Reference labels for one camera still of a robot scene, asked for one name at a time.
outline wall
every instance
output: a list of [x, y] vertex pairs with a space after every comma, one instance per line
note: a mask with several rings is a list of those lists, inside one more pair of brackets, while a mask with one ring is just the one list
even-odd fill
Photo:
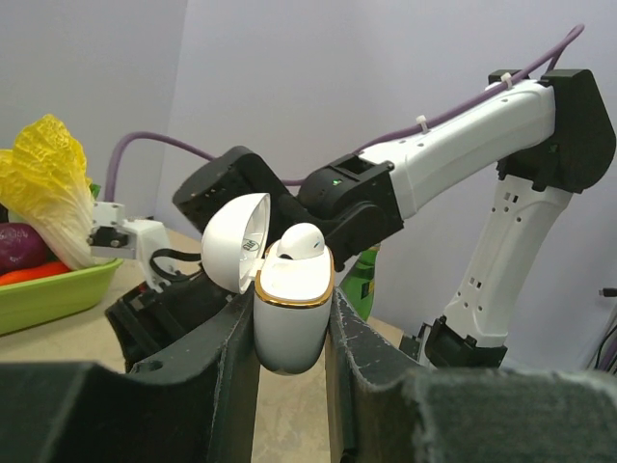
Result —
[[[185, 9], [186, 0], [2, 2], [0, 146], [53, 113], [84, 145], [89, 175], [104, 182], [122, 135], [167, 131]], [[130, 212], [153, 213], [162, 158], [162, 146], [129, 149], [118, 198]]]
[[[617, 115], [610, 0], [248, 3], [189, 1], [169, 133], [214, 154], [246, 145], [281, 177], [305, 175], [419, 114], [441, 112], [481, 91], [489, 72], [526, 65], [578, 22], [587, 30], [560, 66], [594, 70]], [[193, 235], [171, 196], [200, 165], [166, 150], [156, 209]], [[597, 289], [617, 282], [616, 176], [614, 165], [551, 231], [514, 316], [511, 365], [578, 368], [593, 350], [611, 309]], [[495, 187], [493, 167], [476, 174], [384, 244], [377, 316], [414, 333], [441, 313]]]

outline table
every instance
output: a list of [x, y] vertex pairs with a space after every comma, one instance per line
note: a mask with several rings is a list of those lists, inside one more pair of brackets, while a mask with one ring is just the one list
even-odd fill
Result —
[[[174, 249], [198, 252], [200, 243], [169, 231]], [[179, 262], [184, 272], [194, 264]], [[0, 338], [0, 362], [97, 360], [123, 371], [124, 359], [104, 311], [143, 280], [135, 261], [118, 269], [104, 299], [94, 308]], [[402, 331], [370, 318], [384, 338], [398, 346]], [[324, 356], [304, 374], [278, 376], [262, 368], [255, 416], [254, 462], [329, 463]]]

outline open case lid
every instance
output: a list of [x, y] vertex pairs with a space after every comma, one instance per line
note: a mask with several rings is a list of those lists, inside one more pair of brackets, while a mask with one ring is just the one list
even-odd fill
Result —
[[234, 198], [208, 222], [201, 239], [201, 264], [224, 289], [244, 293], [255, 277], [270, 225], [270, 195]]

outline green basket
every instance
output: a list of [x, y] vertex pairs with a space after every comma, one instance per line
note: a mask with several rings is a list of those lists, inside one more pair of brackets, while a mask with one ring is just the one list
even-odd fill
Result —
[[104, 265], [0, 286], [0, 335], [91, 309], [111, 284], [121, 259]]

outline white cable clip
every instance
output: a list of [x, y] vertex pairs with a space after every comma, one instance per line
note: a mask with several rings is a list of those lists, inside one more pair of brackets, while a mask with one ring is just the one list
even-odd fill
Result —
[[506, 72], [501, 76], [501, 82], [505, 82], [508, 85], [508, 90], [512, 89], [512, 74], [510, 72]]
[[426, 116], [421, 115], [416, 118], [416, 122], [422, 127], [422, 133], [428, 133], [428, 124], [426, 123]]

